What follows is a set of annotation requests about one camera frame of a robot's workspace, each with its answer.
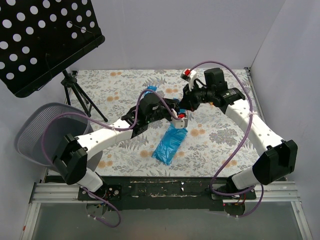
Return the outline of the blue plastic trash bag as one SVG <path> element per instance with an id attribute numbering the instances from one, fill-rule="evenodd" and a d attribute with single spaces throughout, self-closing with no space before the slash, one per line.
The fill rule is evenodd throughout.
<path id="1" fill-rule="evenodd" d="M 169 166 L 187 136 L 186 128 L 175 128 L 172 124 L 166 130 L 151 157 Z"/>

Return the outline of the small blue bag piece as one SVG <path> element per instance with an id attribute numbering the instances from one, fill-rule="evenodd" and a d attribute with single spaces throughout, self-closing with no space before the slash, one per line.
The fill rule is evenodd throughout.
<path id="1" fill-rule="evenodd" d="M 144 93 L 144 95 L 147 95 L 147 94 L 150 94 L 150 93 L 157 91 L 157 87 L 153 86 L 153 85 L 148 86 L 146 89 L 147 89 L 147 91 Z"/>

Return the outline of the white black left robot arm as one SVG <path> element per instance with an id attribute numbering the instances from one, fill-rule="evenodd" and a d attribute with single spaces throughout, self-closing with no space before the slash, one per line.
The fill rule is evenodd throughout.
<path id="1" fill-rule="evenodd" d="M 65 135 L 59 143 L 51 161 L 68 185 L 77 184 L 89 190 L 95 200 L 106 196 L 102 178 L 88 165 L 88 161 L 103 150 L 142 134 L 150 123 L 166 119 L 177 129 L 188 125 L 177 99 L 162 98 L 149 93 L 138 98 L 136 106 L 126 115 L 102 129 L 84 135 Z"/>

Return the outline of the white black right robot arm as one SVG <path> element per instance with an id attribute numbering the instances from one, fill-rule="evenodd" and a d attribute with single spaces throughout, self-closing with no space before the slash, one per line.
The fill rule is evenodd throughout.
<path id="1" fill-rule="evenodd" d="M 213 103 L 233 120 L 255 147 L 259 158 L 252 167 L 227 178 L 226 184 L 214 189 L 215 194 L 237 199 L 250 187 L 268 185 L 295 169 L 298 146 L 293 140 L 284 140 L 272 131 L 252 111 L 252 102 L 239 89 L 229 88 L 220 68 L 204 71 L 205 86 L 199 87 L 195 70 L 185 69 L 181 76 L 188 83 L 183 88 L 182 109 L 195 111 L 200 104 Z"/>

